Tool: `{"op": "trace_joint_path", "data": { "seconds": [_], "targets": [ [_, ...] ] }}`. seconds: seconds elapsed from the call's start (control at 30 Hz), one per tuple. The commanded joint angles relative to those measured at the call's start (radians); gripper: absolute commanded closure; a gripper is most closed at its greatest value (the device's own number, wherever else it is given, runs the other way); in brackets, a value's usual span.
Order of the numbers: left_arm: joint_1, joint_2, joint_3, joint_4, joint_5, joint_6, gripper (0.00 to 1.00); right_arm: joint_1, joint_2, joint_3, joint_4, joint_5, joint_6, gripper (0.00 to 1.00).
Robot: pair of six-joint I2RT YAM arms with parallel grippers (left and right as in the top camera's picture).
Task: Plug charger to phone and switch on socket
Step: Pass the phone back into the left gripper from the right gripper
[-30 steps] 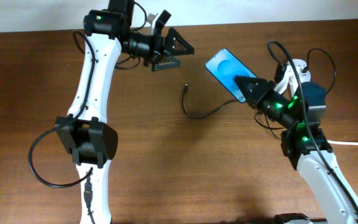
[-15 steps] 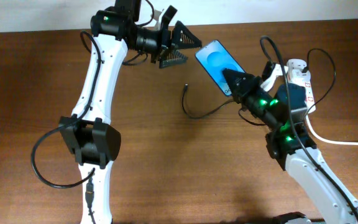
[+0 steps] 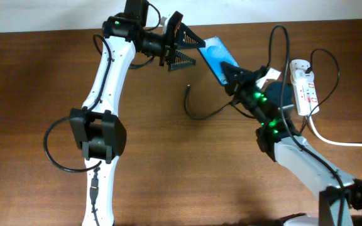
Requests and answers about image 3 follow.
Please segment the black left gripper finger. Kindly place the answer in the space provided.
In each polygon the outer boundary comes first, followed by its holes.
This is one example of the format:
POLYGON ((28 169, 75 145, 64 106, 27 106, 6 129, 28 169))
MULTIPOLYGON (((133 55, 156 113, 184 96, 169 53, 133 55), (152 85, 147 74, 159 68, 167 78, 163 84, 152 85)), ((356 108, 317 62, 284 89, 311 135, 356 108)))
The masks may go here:
POLYGON ((187 25, 181 23, 177 31, 177 49, 187 50, 193 48, 204 48, 205 41, 197 36, 187 25))
POLYGON ((168 71, 176 71, 196 65, 196 60, 176 50, 167 58, 168 71))

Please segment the blue Samsung smartphone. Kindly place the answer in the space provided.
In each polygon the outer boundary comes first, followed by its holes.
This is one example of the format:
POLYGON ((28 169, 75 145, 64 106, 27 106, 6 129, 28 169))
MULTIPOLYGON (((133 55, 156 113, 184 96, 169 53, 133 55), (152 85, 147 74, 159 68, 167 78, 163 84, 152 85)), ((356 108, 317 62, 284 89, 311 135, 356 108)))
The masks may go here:
POLYGON ((198 51, 219 84, 225 86, 228 82, 222 71, 221 62, 227 62, 235 67, 238 67, 238 63, 218 36, 208 38, 204 41, 206 46, 199 48, 198 51))

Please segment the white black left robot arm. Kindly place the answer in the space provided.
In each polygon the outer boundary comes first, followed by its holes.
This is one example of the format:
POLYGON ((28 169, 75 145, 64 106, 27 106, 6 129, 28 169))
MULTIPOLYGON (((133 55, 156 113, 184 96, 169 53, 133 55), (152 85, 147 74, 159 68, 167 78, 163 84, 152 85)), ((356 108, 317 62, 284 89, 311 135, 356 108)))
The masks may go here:
POLYGON ((148 1, 126 1, 122 13, 103 22, 101 61, 94 83, 82 107, 70 111, 70 125, 87 172, 83 225, 114 225, 114 172, 127 140, 119 120, 119 100, 135 55, 157 57, 161 67, 174 71, 195 65, 184 49, 206 45, 183 24, 178 11, 159 21, 162 33, 146 29, 150 6, 148 1))

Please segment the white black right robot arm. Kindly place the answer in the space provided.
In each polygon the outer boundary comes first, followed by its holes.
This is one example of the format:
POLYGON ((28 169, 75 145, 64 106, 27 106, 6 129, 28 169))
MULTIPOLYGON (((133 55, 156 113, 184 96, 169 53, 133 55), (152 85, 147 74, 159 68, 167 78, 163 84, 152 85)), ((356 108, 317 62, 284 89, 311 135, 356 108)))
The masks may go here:
POLYGON ((257 143, 274 162, 291 171, 319 202, 319 213, 297 213, 277 225, 362 225, 362 180, 340 170, 310 146, 289 119, 292 88, 284 80, 265 90, 256 84, 266 67, 249 71, 221 62, 226 92, 249 110, 260 127, 257 143))

